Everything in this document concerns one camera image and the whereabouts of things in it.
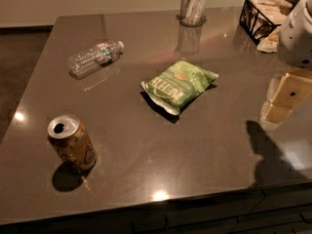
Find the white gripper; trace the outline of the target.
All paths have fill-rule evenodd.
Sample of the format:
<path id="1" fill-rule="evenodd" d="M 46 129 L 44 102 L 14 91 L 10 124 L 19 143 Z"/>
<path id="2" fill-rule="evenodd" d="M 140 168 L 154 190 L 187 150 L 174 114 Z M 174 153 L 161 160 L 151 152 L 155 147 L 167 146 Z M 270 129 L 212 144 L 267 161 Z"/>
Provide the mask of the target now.
<path id="1" fill-rule="evenodd" d="M 300 0 L 282 23 L 278 57 L 291 66 L 312 68 L 312 0 Z M 295 69 L 282 76 L 272 103 L 295 109 L 312 94 L 312 71 Z"/>

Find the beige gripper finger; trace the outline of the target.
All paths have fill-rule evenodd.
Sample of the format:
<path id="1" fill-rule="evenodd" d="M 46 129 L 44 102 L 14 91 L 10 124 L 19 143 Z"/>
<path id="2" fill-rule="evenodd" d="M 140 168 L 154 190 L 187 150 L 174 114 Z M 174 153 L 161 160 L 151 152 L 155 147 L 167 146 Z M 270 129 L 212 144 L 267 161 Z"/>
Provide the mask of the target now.
<path id="1" fill-rule="evenodd" d="M 270 102 L 265 102 L 262 107 L 263 118 L 275 124 L 280 124 L 284 122 L 290 115 L 292 111 L 282 106 L 277 106 Z"/>

